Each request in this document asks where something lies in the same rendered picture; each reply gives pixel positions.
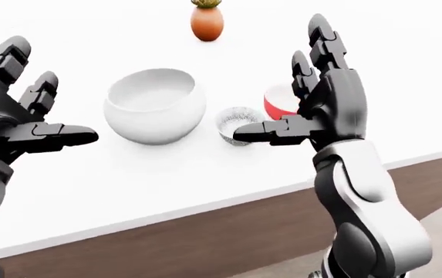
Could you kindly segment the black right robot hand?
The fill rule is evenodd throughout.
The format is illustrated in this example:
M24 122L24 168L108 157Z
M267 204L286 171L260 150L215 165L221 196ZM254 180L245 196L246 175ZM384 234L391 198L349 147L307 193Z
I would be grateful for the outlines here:
M246 124L233 133L236 141L299 145L309 140L315 150L366 135L367 102L358 73L345 60L338 32L323 15L309 21L310 55L292 56L292 91L299 98L295 115Z

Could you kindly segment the red bowl white inside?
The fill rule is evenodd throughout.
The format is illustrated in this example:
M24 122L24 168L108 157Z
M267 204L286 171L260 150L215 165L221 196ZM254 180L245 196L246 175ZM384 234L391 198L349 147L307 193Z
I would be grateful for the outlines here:
M299 99L293 94L289 83L269 87L264 94L265 112L273 120L284 115L295 115L299 108Z

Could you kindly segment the small speckled white bowl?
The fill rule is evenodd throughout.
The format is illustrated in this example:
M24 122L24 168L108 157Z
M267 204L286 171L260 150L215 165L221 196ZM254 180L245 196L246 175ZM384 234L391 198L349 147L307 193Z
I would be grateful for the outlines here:
M263 120L265 120L265 116L258 110L249 107L232 107L218 113L215 118L215 125L224 141L235 147L241 147L250 143L234 140L235 130L246 124L258 123Z

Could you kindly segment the large white bowl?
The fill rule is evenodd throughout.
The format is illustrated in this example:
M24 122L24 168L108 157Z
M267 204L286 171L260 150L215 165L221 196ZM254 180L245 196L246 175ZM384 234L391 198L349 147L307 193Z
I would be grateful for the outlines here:
M128 141L165 145L187 136L201 122L206 96L194 78L178 69L146 69L108 90L103 114Z

